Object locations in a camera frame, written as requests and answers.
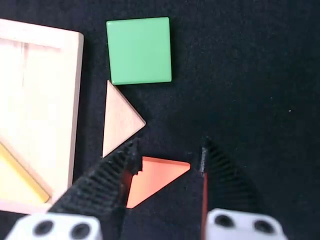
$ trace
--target wooden tray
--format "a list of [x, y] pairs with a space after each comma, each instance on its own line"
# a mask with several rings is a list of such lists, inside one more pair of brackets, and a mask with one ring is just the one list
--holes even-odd
[[83, 43], [79, 32], [0, 19], [0, 142], [51, 196], [0, 196], [2, 211], [46, 211], [72, 184]]

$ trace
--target green square tile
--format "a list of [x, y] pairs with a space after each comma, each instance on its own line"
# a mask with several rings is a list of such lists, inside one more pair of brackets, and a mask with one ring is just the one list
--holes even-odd
[[171, 82], [168, 17], [106, 22], [114, 85]]

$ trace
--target tangram piece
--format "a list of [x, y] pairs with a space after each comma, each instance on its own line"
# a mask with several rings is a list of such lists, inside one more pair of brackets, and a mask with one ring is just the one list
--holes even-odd
[[134, 208], [190, 169], [190, 164], [160, 158], [142, 158], [142, 171], [132, 178], [126, 207]]
[[108, 80], [102, 156], [108, 155], [145, 125], [139, 113]]
[[43, 204], [49, 195], [0, 143], [0, 196], [3, 200]]
[[43, 212], [72, 184], [83, 41], [79, 32], [0, 19], [0, 142], [51, 196], [24, 205], [0, 195], [0, 210]]
[[168, 17], [106, 22], [114, 85], [171, 82]]

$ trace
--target black fabric surface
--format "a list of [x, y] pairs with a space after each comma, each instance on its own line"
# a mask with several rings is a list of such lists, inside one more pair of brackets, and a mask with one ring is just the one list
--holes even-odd
[[[142, 153], [191, 162], [201, 137], [211, 136], [290, 240], [320, 237], [319, 10], [317, 0], [0, 0], [0, 18], [84, 34], [75, 179], [102, 153], [106, 20], [168, 16], [172, 82], [119, 87], [147, 121]], [[174, 182], [165, 198], [155, 195], [126, 231], [139, 239], [194, 239], [185, 232], [200, 208], [181, 204], [186, 183]], [[200, 194], [188, 198], [202, 203]], [[143, 213], [156, 217], [157, 208], [166, 214], [145, 221]], [[0, 238], [19, 216], [0, 212]]]

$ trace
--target yellow triangle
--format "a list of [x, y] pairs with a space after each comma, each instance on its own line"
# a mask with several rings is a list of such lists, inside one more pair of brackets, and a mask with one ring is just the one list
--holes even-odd
[[143, 157], [142, 171], [134, 175], [126, 207], [134, 208], [190, 169], [181, 161]]
[[43, 204], [49, 197], [0, 143], [0, 198], [8, 202]]
[[107, 81], [102, 157], [146, 125], [146, 122], [121, 94]]

